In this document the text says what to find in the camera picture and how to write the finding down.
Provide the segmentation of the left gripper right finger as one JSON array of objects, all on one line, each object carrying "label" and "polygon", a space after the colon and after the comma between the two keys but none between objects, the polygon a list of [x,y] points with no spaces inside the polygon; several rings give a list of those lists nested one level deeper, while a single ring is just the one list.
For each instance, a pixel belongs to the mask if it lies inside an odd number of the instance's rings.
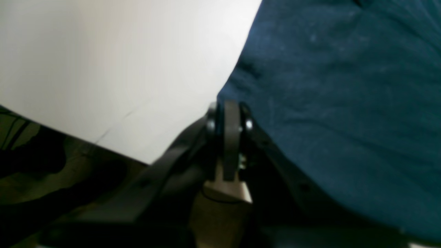
[{"label": "left gripper right finger", "polygon": [[397,229],[344,208],[259,127],[244,103],[223,105],[223,180],[239,179],[255,208],[253,244],[265,248],[408,248]]}]

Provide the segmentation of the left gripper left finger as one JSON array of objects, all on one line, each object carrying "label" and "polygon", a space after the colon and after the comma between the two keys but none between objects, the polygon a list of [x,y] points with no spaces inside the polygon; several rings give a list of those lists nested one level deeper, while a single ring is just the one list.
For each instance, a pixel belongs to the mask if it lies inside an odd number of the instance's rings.
[{"label": "left gripper left finger", "polygon": [[217,103],[118,195],[74,221],[48,227],[46,248],[195,248],[188,226],[204,183],[216,177]]}]

